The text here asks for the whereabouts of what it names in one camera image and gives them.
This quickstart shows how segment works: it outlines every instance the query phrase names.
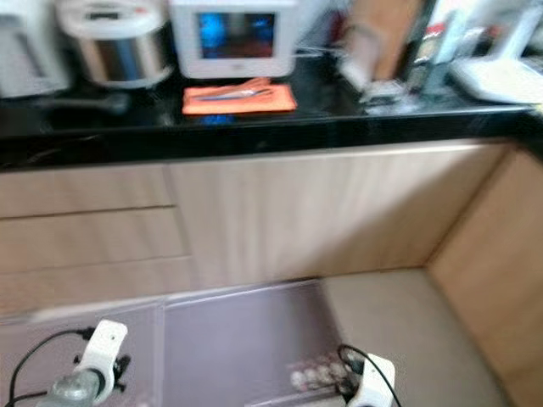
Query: microwave screen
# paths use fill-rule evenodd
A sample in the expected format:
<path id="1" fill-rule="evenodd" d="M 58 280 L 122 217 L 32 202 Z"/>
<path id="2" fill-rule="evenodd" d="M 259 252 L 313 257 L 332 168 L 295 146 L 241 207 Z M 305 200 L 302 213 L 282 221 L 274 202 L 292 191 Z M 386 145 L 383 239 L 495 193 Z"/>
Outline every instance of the microwave screen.
<path id="1" fill-rule="evenodd" d="M 198 14 L 202 58 L 271 58 L 275 14 Z"/>

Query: stainless steel rice cooker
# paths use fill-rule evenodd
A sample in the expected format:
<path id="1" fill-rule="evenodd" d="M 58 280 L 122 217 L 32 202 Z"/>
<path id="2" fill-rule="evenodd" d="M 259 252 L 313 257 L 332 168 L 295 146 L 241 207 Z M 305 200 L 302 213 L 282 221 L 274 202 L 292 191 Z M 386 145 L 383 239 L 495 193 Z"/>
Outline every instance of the stainless steel rice cooker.
<path id="1" fill-rule="evenodd" d="M 173 71 L 165 53 L 164 9 L 153 0 L 60 0 L 60 26 L 87 77 L 101 86 L 149 87 Z"/>

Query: white router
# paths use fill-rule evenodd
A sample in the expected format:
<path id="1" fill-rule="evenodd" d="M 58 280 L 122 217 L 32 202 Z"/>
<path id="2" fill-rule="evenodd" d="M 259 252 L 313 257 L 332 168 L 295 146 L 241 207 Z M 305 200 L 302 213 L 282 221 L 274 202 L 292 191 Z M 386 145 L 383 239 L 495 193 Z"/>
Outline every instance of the white router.
<path id="1" fill-rule="evenodd" d="M 451 63 L 454 80 L 477 99 L 502 103 L 543 103 L 543 75 L 520 60 L 543 15 L 543 0 L 523 10 L 511 33 L 489 56 Z"/>

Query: cord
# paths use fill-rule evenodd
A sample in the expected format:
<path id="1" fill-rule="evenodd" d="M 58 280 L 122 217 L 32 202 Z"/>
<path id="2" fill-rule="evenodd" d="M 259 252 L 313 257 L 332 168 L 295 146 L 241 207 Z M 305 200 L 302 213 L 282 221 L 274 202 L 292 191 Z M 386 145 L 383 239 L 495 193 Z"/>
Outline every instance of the cord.
<path id="1" fill-rule="evenodd" d="M 370 363 L 373 365 L 373 367 L 375 367 L 375 369 L 379 372 L 379 375 L 381 375 L 381 377 L 383 378 L 384 382 L 387 384 L 387 386 L 389 387 L 389 390 L 390 392 L 392 393 L 392 397 L 394 397 L 394 400 L 396 401 L 396 404 L 398 405 L 398 407 L 402 407 L 401 403 L 400 403 L 400 400 L 398 399 L 398 396 L 396 395 L 396 392 L 394 391 L 394 388 L 392 387 L 392 385 L 390 384 L 389 382 L 389 379 L 387 379 L 387 377 L 384 375 L 384 373 L 381 371 L 381 369 L 379 368 L 379 366 L 377 366 L 377 364 L 372 360 L 372 358 L 370 358 L 370 356 L 358 349 L 358 348 L 355 348 L 354 346 L 351 346 L 351 345 L 346 345 L 344 343 L 342 343 L 341 345 L 338 346 L 338 356 L 339 358 L 341 359 L 341 361 L 343 363 L 345 363 L 346 365 L 349 364 L 349 362 L 347 360 L 344 359 L 344 356 L 343 356 L 343 351 L 344 350 L 351 350 L 353 352 L 356 352 L 358 354 L 361 354 L 362 356 L 364 356 L 364 358 L 366 358 L 367 360 L 370 361 Z"/>
<path id="2" fill-rule="evenodd" d="M 43 339 L 38 345 L 36 345 L 34 348 L 29 350 L 26 355 L 23 357 L 23 359 L 20 360 L 19 364 L 15 367 L 15 370 L 13 374 L 11 375 L 11 380 L 9 381 L 9 401 L 8 404 L 6 404 L 7 407 L 13 405 L 17 401 L 15 401 L 15 383 L 17 382 L 17 375 L 19 375 L 19 372 L 23 365 L 26 363 L 26 361 L 43 345 L 46 343 L 51 342 L 53 339 L 57 337 L 62 337 L 64 335 L 80 335 L 84 340 L 88 341 L 92 334 L 94 333 L 94 328 L 92 326 L 89 326 L 86 329 L 69 329 L 66 331 L 60 331 L 57 333 L 54 333 L 53 335 L 46 337 Z"/>
<path id="3" fill-rule="evenodd" d="M 23 394 L 22 396 L 17 396 L 12 400 L 9 400 L 8 403 L 4 407 L 14 407 L 15 403 L 19 403 L 20 401 L 27 400 L 27 399 L 36 399 L 38 397 L 43 397 L 47 395 L 48 392 L 37 392 L 37 393 L 28 393 Z"/>

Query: granite countertop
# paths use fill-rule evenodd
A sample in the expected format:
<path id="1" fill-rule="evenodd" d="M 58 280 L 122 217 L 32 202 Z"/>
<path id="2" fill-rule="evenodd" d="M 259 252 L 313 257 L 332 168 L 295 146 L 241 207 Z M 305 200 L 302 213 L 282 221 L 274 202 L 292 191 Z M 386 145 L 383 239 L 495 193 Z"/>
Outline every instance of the granite countertop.
<path id="1" fill-rule="evenodd" d="M 435 72 L 431 92 L 424 97 L 370 114 L 326 57 L 297 60 L 294 73 L 285 80 L 299 105 L 290 113 L 185 116 L 182 89 L 203 84 L 178 75 L 151 92 L 134 92 L 132 107 L 120 117 L 83 110 L 45 112 L 28 101 L 4 101 L 0 104 L 0 170 L 520 133 L 527 139 L 534 134 L 534 126 L 539 128 L 530 107 L 481 103 L 448 84 L 443 69 Z M 82 82 L 69 96 L 101 92 Z"/>

